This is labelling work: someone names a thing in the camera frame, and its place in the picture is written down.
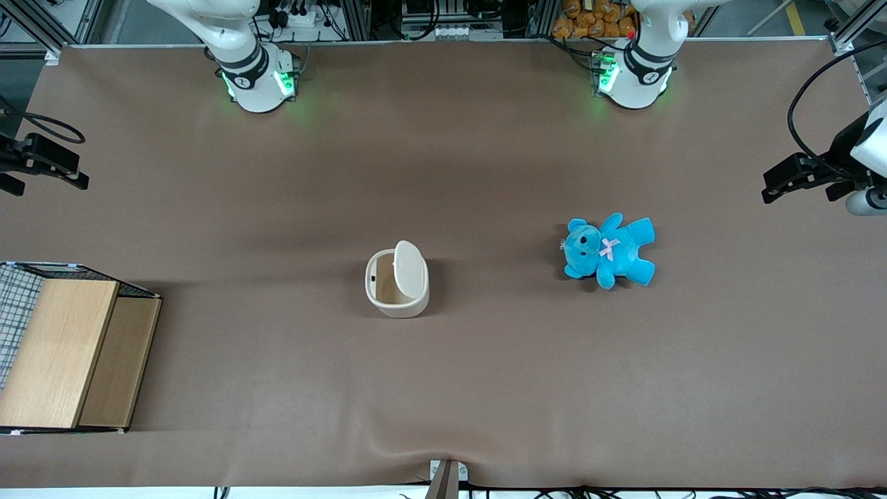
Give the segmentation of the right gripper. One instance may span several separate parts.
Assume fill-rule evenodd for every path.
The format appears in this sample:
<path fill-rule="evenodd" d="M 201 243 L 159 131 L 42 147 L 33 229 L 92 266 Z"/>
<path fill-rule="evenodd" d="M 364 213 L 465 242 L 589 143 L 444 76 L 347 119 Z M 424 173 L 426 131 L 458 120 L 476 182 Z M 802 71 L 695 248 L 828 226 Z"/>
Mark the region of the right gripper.
<path fill-rule="evenodd" d="M 25 183 L 7 173 L 54 177 L 84 191 L 89 187 L 89 176 L 80 170 L 80 155 L 38 133 L 16 140 L 1 132 L 0 189 L 24 195 Z"/>

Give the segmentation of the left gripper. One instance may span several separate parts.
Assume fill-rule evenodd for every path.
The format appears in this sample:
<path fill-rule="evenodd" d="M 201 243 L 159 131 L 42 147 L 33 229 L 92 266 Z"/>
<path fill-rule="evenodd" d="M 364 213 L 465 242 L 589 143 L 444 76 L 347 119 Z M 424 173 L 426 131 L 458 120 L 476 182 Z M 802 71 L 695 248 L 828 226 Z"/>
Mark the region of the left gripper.
<path fill-rule="evenodd" d="M 853 179 L 862 180 L 871 173 L 886 177 L 886 103 L 875 101 L 867 113 L 841 130 L 829 148 L 829 160 Z M 783 195 L 825 186 L 830 202 L 838 201 L 868 183 L 832 179 L 832 170 L 802 152 L 790 155 L 764 173 L 764 204 L 776 202 Z"/>

